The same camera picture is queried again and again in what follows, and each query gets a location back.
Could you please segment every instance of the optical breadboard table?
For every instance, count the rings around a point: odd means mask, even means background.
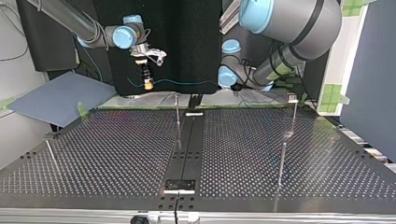
[[[92,111],[50,142],[56,160],[43,143],[0,171],[0,222],[19,209],[396,213],[396,175],[312,110],[299,108],[293,125],[288,107],[203,114],[180,111],[178,127],[175,110]],[[165,194],[175,180],[193,194]]]

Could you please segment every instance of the black metal bracket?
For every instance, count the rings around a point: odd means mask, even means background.
[[[165,194],[194,194],[195,180],[166,180]]]

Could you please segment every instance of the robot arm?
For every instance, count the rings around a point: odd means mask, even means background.
[[[66,0],[27,0],[39,11],[59,22],[78,37],[85,48],[118,47],[129,49],[135,62],[142,68],[142,78],[146,90],[153,88],[149,60],[158,66],[163,65],[166,53],[159,49],[150,49],[147,43],[149,31],[145,30],[142,18],[138,15],[123,18],[123,25],[102,27],[98,21],[84,12],[72,7]]]
[[[271,37],[285,45],[247,74],[244,71],[246,67],[238,62],[239,43],[226,41],[219,84],[222,80],[228,85],[238,81],[246,82],[253,89],[265,89],[279,76],[288,73],[285,71],[315,60],[329,50],[339,35],[341,21],[341,8],[336,0],[242,0],[241,26],[253,34]]]

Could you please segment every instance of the blue cap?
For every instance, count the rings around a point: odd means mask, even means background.
[[[114,31],[113,42],[120,49],[129,49],[136,41],[136,32],[131,27],[120,26]]]
[[[224,87],[231,87],[237,81],[235,73],[226,66],[219,69],[219,85]]]
[[[274,10],[274,0],[242,0],[239,23],[253,34],[267,28]]]
[[[226,54],[232,54],[241,51],[241,46],[239,45],[239,41],[235,39],[227,40],[222,45],[222,51]]]
[[[143,23],[142,17],[139,15],[126,16],[123,18],[123,22],[124,22],[124,24],[129,23],[129,22]]]

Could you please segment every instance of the metal rod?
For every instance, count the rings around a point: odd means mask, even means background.
[[[50,146],[50,140],[46,140],[47,148],[49,149],[50,156],[53,160],[56,160],[55,155],[53,154],[52,147]]]
[[[177,93],[175,93],[175,105],[176,105],[176,113],[177,113],[177,127],[180,129],[180,114],[179,114],[179,109],[178,109],[178,96],[177,96]]]
[[[297,105],[298,105],[298,103],[295,103],[295,104],[294,104],[293,124],[294,124],[294,121],[296,120],[296,114],[297,114]]]
[[[287,147],[287,143],[283,143],[282,151],[280,152],[279,178],[277,180],[277,184],[279,186],[282,186],[282,176],[283,176],[283,167],[285,165],[286,147]]]
[[[297,106],[298,106],[298,102],[294,104],[293,123],[291,124],[291,131],[293,133],[294,133],[294,124],[295,124],[296,116],[297,116]]]
[[[64,28],[78,35],[81,39],[90,41],[96,37],[96,25],[92,18],[82,11],[72,7],[65,0],[27,0],[48,16],[59,22]]]

